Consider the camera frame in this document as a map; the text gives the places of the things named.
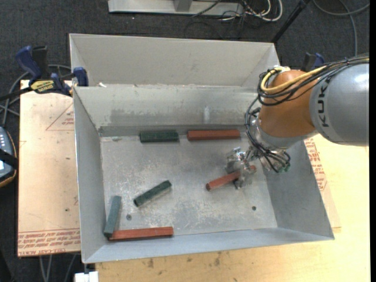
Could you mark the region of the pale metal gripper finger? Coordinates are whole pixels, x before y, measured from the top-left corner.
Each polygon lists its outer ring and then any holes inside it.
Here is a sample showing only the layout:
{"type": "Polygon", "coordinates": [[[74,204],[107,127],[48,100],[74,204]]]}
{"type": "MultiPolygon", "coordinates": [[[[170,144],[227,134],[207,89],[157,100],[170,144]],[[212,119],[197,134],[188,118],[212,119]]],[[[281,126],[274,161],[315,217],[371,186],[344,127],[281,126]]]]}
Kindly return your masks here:
{"type": "Polygon", "coordinates": [[[252,183],[253,174],[249,172],[240,173],[239,177],[234,181],[236,189],[241,189],[244,186],[252,183]]]}
{"type": "Polygon", "coordinates": [[[227,174],[240,170],[240,159],[236,156],[228,157],[225,170],[227,174]]]}

